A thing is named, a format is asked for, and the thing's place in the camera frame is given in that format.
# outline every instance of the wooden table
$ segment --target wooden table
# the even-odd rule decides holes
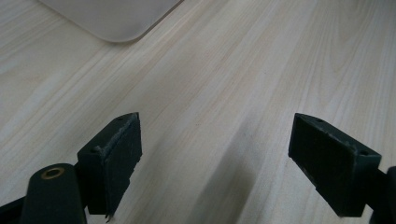
[[[325,119],[387,171],[395,97],[392,0],[185,0],[125,44],[3,0],[0,204],[138,111],[144,155],[112,223],[367,223],[369,207],[339,218],[288,158],[291,124]]]

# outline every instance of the light wood surface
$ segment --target light wood surface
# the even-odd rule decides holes
[[[396,165],[396,1],[185,0],[136,43],[36,0],[0,1],[0,204],[140,112],[143,152],[111,223],[339,218],[288,158],[295,112]],[[89,223],[105,223],[88,216]]]

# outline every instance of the tabletop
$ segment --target tabletop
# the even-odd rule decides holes
[[[184,0],[140,40],[0,2],[0,204],[139,112],[143,156],[110,223],[368,223],[288,157],[294,113],[396,164],[396,1]],[[106,223],[87,216],[89,223]]]

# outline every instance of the wood grain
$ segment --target wood grain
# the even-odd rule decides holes
[[[184,0],[136,43],[34,0],[0,2],[0,204],[140,112],[144,155],[112,223],[339,218],[288,158],[295,112],[396,164],[396,1]],[[90,223],[104,217],[88,216]]]

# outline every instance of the black mechanical part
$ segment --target black mechanical part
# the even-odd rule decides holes
[[[112,216],[141,156],[138,113],[113,119],[78,153],[75,166],[35,173],[26,197],[0,207],[0,223],[86,223],[87,205],[91,214]]]
[[[395,223],[396,174],[378,170],[375,151],[322,119],[295,114],[289,156],[339,217],[361,217],[368,204],[375,223]]]
[[[87,223],[73,165],[54,164],[30,178],[20,223],[44,222]]]

